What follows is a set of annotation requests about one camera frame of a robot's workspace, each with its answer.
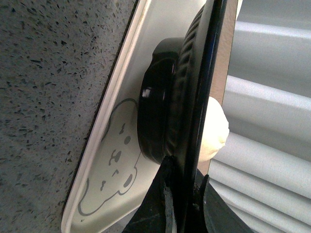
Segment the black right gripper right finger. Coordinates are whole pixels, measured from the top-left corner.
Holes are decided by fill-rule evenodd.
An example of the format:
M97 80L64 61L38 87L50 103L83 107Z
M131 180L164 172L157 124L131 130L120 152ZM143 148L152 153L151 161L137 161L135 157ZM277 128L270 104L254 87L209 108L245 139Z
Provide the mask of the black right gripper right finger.
M195 233L251 233L209 182L209 176L196 172L194 185Z

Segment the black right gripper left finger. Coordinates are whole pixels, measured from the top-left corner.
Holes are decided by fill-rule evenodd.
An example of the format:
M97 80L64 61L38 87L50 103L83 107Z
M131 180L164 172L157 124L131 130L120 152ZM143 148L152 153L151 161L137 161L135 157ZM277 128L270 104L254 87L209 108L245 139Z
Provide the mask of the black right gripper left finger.
M177 158L166 156L123 232L176 233L177 185Z

